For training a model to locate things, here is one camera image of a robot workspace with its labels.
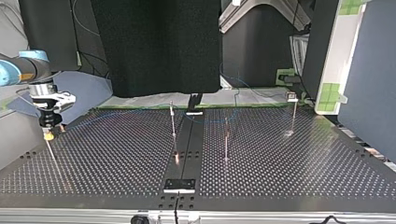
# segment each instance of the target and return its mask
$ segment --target white wall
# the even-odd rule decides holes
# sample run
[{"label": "white wall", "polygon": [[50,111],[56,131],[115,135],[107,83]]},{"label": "white wall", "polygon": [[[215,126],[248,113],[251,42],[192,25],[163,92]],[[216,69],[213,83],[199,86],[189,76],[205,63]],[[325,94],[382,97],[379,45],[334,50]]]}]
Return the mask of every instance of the white wall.
[{"label": "white wall", "polygon": [[[19,12],[18,0],[1,0]],[[7,56],[14,57],[20,50],[26,49],[27,40],[21,35],[14,24],[23,31],[19,19],[10,10],[0,5],[0,52]],[[16,97],[15,91],[24,88],[23,86],[0,88],[0,105],[9,98]],[[15,161],[24,152],[44,144],[42,131],[38,125],[38,120],[18,113],[2,111],[0,107],[0,169]]]}]

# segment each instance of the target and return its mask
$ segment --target cable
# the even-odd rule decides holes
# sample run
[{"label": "cable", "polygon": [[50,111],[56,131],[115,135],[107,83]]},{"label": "cable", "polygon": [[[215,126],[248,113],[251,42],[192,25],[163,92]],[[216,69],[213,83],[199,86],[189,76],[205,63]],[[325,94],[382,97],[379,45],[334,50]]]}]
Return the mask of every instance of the cable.
[{"label": "cable", "polygon": [[114,115],[125,115],[125,114],[131,114],[131,113],[136,113],[136,112],[142,112],[142,111],[144,111],[144,110],[148,110],[148,109],[151,109],[151,108],[153,108],[153,107],[162,106],[162,105],[169,105],[169,104],[153,105],[153,106],[147,106],[147,107],[143,107],[143,108],[139,108],[139,109],[135,109],[135,110],[128,110],[128,111],[122,112],[122,113],[111,113],[111,114],[103,115],[102,117],[99,117],[99,118],[96,118],[96,119],[87,121],[87,122],[85,122],[85,123],[81,123],[81,124],[79,124],[79,125],[77,125],[77,126],[71,127],[69,130],[75,129],[75,128],[80,128],[80,127],[83,127],[83,126],[86,126],[86,125],[88,125],[88,124],[91,124],[91,123],[93,123],[93,122],[99,120],[99,119],[104,119],[104,118],[107,118],[107,117],[110,117],[110,116],[114,116]]},{"label": "cable", "polygon": [[27,104],[34,106],[34,107],[35,107],[36,109],[38,109],[38,110],[42,110],[42,111],[53,111],[53,108],[52,108],[52,109],[40,108],[40,107],[37,107],[37,106],[35,106],[34,104],[30,103],[30,102],[29,102],[28,100],[26,100],[25,98],[23,98],[23,97],[20,95],[20,91],[27,91],[27,90],[29,90],[29,88],[24,88],[24,89],[17,90],[17,91],[15,91],[15,93],[17,94],[18,98],[20,98],[21,100],[23,100],[23,101],[26,102]]},{"label": "cable", "polygon": [[101,77],[104,77],[103,75],[102,75],[102,73],[101,72],[99,72],[96,68],[95,68],[95,66],[93,66],[93,64],[91,63],[91,61],[84,55],[84,54],[81,54],[81,56],[85,59],[85,61],[87,61],[87,63],[92,67],[92,74],[93,75],[95,75],[95,71],[101,76]]},{"label": "cable", "polygon": [[228,76],[226,76],[226,75],[223,73],[223,71],[221,70],[221,67],[222,67],[223,65],[224,65],[224,63],[221,63],[220,66],[219,66],[219,72],[220,72],[220,74],[221,74],[222,76],[227,77],[227,78],[229,78],[229,79],[233,79],[233,80],[237,80],[237,81],[241,82],[241,83],[244,84],[246,87],[248,87],[253,93],[255,93],[256,95],[259,95],[259,96],[264,97],[264,98],[271,98],[271,97],[278,96],[278,95],[284,95],[284,93],[277,93],[277,94],[272,94],[272,95],[260,94],[259,92],[256,92],[255,90],[253,90],[244,80],[242,80],[241,78],[239,78],[239,77],[240,77],[239,69],[237,70],[238,77],[228,77]]},{"label": "cable", "polygon": [[[90,54],[90,53],[83,52],[83,51],[81,51],[81,50],[79,50],[78,52],[79,52],[79,53],[81,54],[81,56],[88,62],[88,64],[92,67],[93,71],[96,71],[101,77],[108,78],[108,76],[110,75],[110,73],[109,73],[110,71],[109,71],[109,69],[108,69],[108,64],[107,64],[106,60],[104,60],[104,59],[102,59],[102,58],[100,58],[100,57],[98,57],[98,56],[92,55],[92,54]],[[100,73],[99,70],[97,70],[96,67],[93,66],[93,64],[91,63],[91,61],[88,60],[88,58],[87,58],[85,55],[86,55],[86,56],[93,57],[94,59],[97,59],[97,60],[101,61],[102,63],[104,63],[104,64],[106,65],[106,67],[107,67],[107,72],[106,72],[106,74],[103,76],[102,73]]]},{"label": "cable", "polygon": [[76,22],[78,23],[78,25],[80,25],[84,30],[90,32],[91,34],[100,36],[100,35],[97,34],[96,32],[94,32],[94,31],[88,29],[87,27],[85,27],[85,26],[78,20],[77,15],[76,15],[76,3],[77,3],[77,0],[75,0],[74,3],[73,3],[72,11],[73,11],[73,17],[75,18],[75,20],[76,20]]},{"label": "cable", "polygon": [[[291,46],[294,52],[294,23],[296,22],[296,17],[297,17],[297,11],[298,11],[298,7],[300,5],[299,3],[300,1],[297,1],[297,6],[296,9],[294,10],[294,15],[293,15],[293,23],[292,23],[292,35],[291,35]],[[292,55],[292,59],[294,60],[294,63],[296,64],[297,67],[297,61],[296,61],[296,57],[294,57],[294,55]],[[301,76],[300,72],[298,71],[298,69],[296,69],[296,75],[299,77],[300,81],[301,81],[301,85],[304,88],[304,91],[306,92],[306,95],[308,96],[309,100],[314,104],[315,106],[315,100],[313,100],[313,98],[311,97],[311,95],[309,94],[308,90],[306,89],[306,86],[303,82],[303,77]]]},{"label": "cable", "polygon": [[339,221],[335,216],[328,216],[320,223],[311,222],[309,224],[327,224],[330,221],[330,219],[333,219],[338,224],[347,224],[346,222]]},{"label": "cable", "polygon": [[83,51],[81,51],[81,50],[79,50],[78,52],[80,52],[80,53],[82,53],[82,54],[85,54],[85,55],[87,55],[87,56],[93,57],[93,58],[95,58],[95,59],[97,59],[97,60],[99,60],[99,61],[101,61],[101,62],[103,62],[103,63],[105,63],[105,64],[107,65],[106,60],[103,59],[103,58],[99,58],[98,56],[95,56],[95,55],[90,54],[90,53],[83,52]]},{"label": "cable", "polygon": [[178,224],[178,215],[177,215],[178,196],[179,196],[179,193],[177,194],[176,205],[175,205],[175,211],[174,211],[174,214],[175,214],[175,224]]}]

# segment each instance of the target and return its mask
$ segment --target green tape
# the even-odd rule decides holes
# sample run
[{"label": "green tape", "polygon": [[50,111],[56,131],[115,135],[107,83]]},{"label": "green tape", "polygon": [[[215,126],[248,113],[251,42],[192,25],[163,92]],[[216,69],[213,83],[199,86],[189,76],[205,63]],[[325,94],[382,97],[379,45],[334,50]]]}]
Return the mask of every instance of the green tape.
[{"label": "green tape", "polygon": [[292,83],[285,83],[282,80],[279,80],[279,76],[289,76],[289,77],[294,77],[295,71],[294,68],[288,68],[288,69],[277,69],[276,71],[276,81],[275,84],[277,86],[292,86]]},{"label": "green tape", "polygon": [[343,0],[338,15],[358,15],[362,4],[361,0]]},{"label": "green tape", "polygon": [[14,100],[15,97],[9,97],[0,101],[0,110],[8,110],[7,105]]},{"label": "green tape", "polygon": [[[237,104],[237,108],[260,108],[260,107],[285,107],[289,105],[294,105],[294,103],[271,103],[271,104]],[[197,108],[233,108],[232,105],[198,105]],[[103,105],[97,107],[99,109],[169,109],[169,105],[161,105],[161,106],[133,106],[133,105]],[[186,109],[186,106],[176,106],[179,109]]]},{"label": "green tape", "polygon": [[323,83],[318,102],[319,111],[334,111],[340,97],[339,89],[338,83]]}]

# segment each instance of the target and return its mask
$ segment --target metal rod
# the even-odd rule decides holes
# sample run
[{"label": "metal rod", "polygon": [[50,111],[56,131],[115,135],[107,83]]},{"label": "metal rod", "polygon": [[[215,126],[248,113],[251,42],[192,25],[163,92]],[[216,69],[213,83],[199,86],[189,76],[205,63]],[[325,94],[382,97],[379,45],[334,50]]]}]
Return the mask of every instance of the metal rod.
[{"label": "metal rod", "polygon": [[52,157],[53,160],[56,161],[55,155],[54,155],[53,152],[52,152],[52,147],[50,146],[50,142],[49,142],[48,140],[46,140],[46,143],[47,143],[47,147],[48,147],[48,149],[49,149],[49,154],[50,154],[50,156]]},{"label": "metal rod", "polygon": [[228,160],[228,137],[230,135],[230,129],[229,129],[229,124],[228,124],[228,119],[225,118],[225,140],[224,140],[224,159],[227,161]]},{"label": "metal rod", "polygon": [[172,119],[172,135],[176,137],[176,128],[175,128],[175,112],[173,110],[173,102],[169,103],[169,109],[171,111],[171,119]]},{"label": "metal rod", "polygon": [[297,101],[294,103],[293,119],[296,118],[297,103],[298,103]]}]

